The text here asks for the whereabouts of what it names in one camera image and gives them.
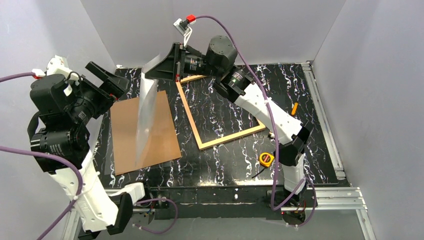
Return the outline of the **clear glass pane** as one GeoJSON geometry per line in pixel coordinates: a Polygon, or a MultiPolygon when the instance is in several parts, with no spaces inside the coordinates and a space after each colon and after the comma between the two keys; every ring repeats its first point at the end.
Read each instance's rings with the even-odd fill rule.
{"type": "Polygon", "coordinates": [[[145,78],[143,74],[143,67],[139,84],[139,102],[135,138],[136,166],[144,161],[144,157],[151,144],[151,133],[155,119],[155,107],[158,91],[158,80],[145,78]]]}

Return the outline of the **wooden photo frame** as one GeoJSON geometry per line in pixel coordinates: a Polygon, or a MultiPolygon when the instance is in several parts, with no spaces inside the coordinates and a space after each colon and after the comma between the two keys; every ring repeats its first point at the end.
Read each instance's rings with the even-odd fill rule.
{"type": "Polygon", "coordinates": [[[266,128],[249,113],[245,114],[247,123],[243,123],[243,110],[216,94],[214,81],[212,77],[192,75],[175,83],[200,151],[253,135],[266,128]]]}

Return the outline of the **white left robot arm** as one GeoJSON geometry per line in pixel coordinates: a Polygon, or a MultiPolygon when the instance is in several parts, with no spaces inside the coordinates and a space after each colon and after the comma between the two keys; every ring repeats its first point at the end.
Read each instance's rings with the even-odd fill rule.
{"type": "Polygon", "coordinates": [[[101,80],[95,86],[55,55],[30,86],[37,108],[27,133],[30,149],[41,170],[65,191],[78,212],[81,240],[93,240],[100,232],[122,233],[134,204],[145,196],[142,183],[132,183],[107,194],[93,164],[87,124],[106,113],[128,90],[129,80],[90,61],[86,69],[101,80]]]}

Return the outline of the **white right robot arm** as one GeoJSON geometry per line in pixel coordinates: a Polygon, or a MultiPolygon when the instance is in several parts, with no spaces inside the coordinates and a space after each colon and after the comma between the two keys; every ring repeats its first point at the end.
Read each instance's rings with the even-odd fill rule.
{"type": "Polygon", "coordinates": [[[214,36],[205,54],[175,42],[166,56],[158,55],[148,62],[143,73],[147,79],[166,81],[180,80],[183,75],[214,77],[213,88],[218,94],[249,112],[274,134],[274,157],[282,165],[284,176],[283,193],[297,203],[306,189],[305,147],[314,126],[292,117],[267,97],[262,85],[234,64],[237,55],[224,35],[214,36]]]}

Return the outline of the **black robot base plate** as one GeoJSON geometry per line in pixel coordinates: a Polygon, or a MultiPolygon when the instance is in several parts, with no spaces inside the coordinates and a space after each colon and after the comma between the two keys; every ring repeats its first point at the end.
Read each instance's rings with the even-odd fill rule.
{"type": "Polygon", "coordinates": [[[148,187],[155,198],[155,218],[264,218],[302,223],[313,206],[313,192],[305,190],[299,202],[291,199],[281,210],[271,209],[271,187],[267,185],[148,187]]]}

